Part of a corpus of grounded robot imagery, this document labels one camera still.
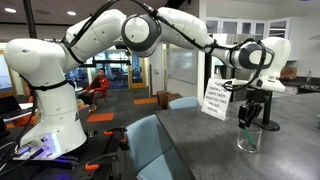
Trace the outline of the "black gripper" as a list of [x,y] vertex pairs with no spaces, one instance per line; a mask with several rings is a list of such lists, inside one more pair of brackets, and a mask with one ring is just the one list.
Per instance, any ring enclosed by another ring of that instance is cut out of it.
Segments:
[[262,104],[269,99],[270,92],[256,88],[248,88],[246,91],[247,101],[241,104],[238,113],[240,128],[249,128],[252,121],[258,117],[262,110]]

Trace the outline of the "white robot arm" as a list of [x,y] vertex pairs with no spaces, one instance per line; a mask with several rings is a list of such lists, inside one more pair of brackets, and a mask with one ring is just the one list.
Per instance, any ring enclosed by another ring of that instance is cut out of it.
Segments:
[[68,73],[118,44],[145,58],[162,42],[202,51],[231,68],[252,70],[255,74],[248,82],[254,88],[284,89],[279,76],[291,50],[285,38],[224,45],[208,35],[205,22],[177,9],[149,8],[131,16],[117,9],[103,10],[71,26],[63,42],[20,38],[6,44],[4,60],[29,83],[41,110],[40,122],[18,140],[13,158],[53,160],[87,140]]

